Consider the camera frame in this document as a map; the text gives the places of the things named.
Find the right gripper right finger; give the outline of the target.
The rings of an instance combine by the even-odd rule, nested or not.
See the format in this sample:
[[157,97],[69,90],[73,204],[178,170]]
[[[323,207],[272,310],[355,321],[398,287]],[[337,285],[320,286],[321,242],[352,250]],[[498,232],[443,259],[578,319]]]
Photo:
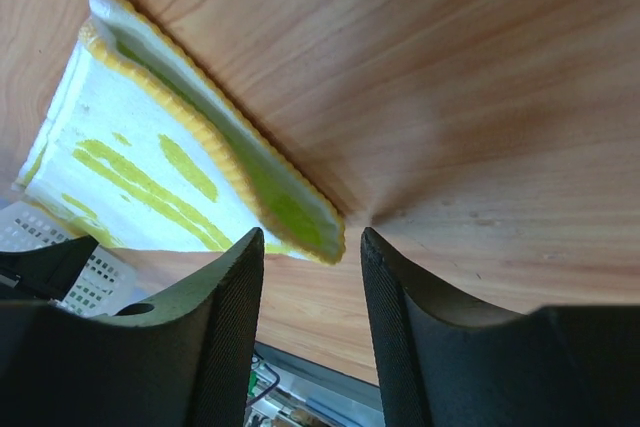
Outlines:
[[639,309],[519,314],[449,284],[373,229],[360,258],[389,426],[635,426]]

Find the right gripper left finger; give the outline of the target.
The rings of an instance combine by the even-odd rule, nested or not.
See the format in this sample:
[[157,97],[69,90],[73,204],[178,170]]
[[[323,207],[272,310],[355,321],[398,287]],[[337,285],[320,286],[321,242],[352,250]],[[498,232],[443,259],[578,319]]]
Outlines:
[[85,318],[1,289],[5,426],[239,426],[264,277],[252,229],[190,276]]

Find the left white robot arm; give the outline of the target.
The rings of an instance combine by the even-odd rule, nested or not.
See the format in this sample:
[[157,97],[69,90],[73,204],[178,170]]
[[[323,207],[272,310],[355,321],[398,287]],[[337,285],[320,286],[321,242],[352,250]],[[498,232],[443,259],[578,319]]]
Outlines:
[[98,242],[91,236],[1,253],[1,300],[63,300]]

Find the lime yellow towel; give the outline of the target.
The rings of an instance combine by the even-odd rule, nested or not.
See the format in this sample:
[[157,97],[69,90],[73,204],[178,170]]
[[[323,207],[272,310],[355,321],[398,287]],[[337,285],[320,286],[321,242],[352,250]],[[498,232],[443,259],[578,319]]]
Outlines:
[[325,264],[345,251],[335,206],[128,0],[89,16],[14,186],[109,248],[266,251]]

